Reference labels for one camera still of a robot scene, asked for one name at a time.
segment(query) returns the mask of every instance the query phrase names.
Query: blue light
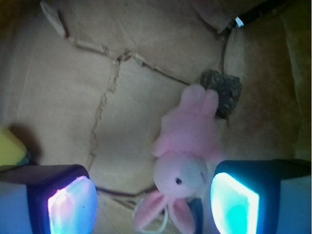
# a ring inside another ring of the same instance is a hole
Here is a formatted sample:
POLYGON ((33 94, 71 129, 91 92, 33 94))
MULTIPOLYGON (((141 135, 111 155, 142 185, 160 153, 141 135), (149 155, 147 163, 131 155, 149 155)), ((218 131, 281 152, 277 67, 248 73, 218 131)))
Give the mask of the blue light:
POLYGON ((259 194, 227 173, 213 178, 211 209, 221 234, 256 234, 259 194))
POLYGON ((97 215, 98 195, 92 180, 80 176, 48 199, 51 234, 89 234, 97 215))

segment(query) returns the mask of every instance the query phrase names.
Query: bunny ear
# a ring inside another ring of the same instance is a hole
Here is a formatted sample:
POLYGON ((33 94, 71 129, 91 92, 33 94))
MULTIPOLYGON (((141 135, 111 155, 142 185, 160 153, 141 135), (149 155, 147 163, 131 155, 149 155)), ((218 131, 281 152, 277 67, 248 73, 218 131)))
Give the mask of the bunny ear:
POLYGON ((204 87, 199 84, 193 84, 184 89, 179 107, 182 110, 194 109, 205 99, 206 92, 204 87))
POLYGON ((176 228, 183 234, 195 233, 195 221, 184 199, 169 204, 169 215, 176 228))
POLYGON ((154 143, 152 155, 156 157, 163 156, 166 152, 169 151, 169 146, 170 146, 169 138, 166 137, 166 135, 162 135, 154 143))
POLYGON ((149 194, 139 205, 134 215, 134 228, 136 231, 143 230, 165 208, 167 200, 160 191, 149 194))
POLYGON ((201 112, 205 116, 215 116, 219 105, 219 95, 215 90, 207 90, 205 100, 202 104, 201 112))

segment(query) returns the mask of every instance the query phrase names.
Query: yellow object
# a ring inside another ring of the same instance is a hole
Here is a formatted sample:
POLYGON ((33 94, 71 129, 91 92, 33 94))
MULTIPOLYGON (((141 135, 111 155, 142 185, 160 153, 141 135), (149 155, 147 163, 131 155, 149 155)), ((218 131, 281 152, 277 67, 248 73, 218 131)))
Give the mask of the yellow object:
POLYGON ((8 129, 0 127, 0 166, 17 165, 26 157, 27 149, 8 129))

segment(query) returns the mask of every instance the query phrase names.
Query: bunny eye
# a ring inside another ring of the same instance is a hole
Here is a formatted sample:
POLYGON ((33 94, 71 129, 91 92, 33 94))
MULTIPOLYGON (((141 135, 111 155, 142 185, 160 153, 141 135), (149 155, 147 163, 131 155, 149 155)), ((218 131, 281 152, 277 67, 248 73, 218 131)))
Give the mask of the bunny eye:
POLYGON ((182 184, 182 180, 180 178, 176 178, 175 179, 176 184, 180 185, 182 184))

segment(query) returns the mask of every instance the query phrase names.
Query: stuffed animal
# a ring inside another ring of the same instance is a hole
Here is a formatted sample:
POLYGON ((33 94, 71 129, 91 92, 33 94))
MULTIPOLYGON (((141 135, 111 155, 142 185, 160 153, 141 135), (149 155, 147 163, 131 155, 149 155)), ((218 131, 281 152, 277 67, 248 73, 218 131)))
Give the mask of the stuffed animal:
POLYGON ((134 227, 144 230, 163 210, 181 233, 194 233, 195 221, 186 198, 208 188, 206 161, 222 160, 215 119, 218 94, 200 85, 187 87, 177 108, 161 120, 160 136, 152 153, 157 190, 135 210, 134 227))

